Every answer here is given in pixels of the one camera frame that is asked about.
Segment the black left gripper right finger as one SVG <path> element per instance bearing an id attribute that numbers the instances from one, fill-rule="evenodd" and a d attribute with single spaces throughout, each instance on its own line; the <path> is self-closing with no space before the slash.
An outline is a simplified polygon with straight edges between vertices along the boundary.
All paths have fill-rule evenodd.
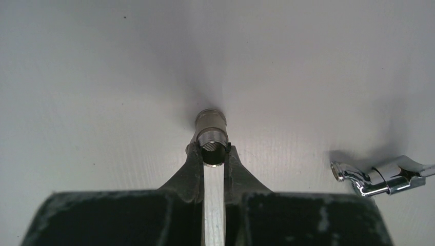
<path id="1" fill-rule="evenodd" d="M 273 192 L 241 163 L 224 162 L 225 245 L 393 245 L 381 213 L 350 194 Z"/>

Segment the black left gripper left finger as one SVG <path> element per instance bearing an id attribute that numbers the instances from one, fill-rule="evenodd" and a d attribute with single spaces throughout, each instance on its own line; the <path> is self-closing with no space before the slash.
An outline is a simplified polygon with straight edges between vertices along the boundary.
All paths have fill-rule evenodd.
<path id="1" fill-rule="evenodd" d="M 40 206 L 22 245 L 204 245 L 204 169 L 190 143 L 155 190 L 61 192 Z"/>

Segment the threaded metal pipe fitting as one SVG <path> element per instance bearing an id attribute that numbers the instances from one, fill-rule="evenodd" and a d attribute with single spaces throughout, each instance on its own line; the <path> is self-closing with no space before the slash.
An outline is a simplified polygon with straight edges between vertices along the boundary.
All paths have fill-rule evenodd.
<path id="1" fill-rule="evenodd" d="M 229 148 L 227 120 L 218 109 L 201 111 L 194 121 L 194 134 L 186 146 L 186 163 L 219 167 L 224 164 Z"/>

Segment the chrome water faucet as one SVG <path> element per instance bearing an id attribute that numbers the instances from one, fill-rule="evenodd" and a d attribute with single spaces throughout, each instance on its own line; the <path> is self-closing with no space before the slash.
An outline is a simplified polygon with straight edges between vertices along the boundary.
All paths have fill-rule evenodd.
<path id="1" fill-rule="evenodd" d="M 338 182 L 349 181 L 354 192 L 362 197 L 411 190 L 424 186 L 426 178 L 434 176 L 434 165 L 420 164 L 406 155 L 381 162 L 366 172 L 337 161 L 331 161 L 330 167 Z"/>

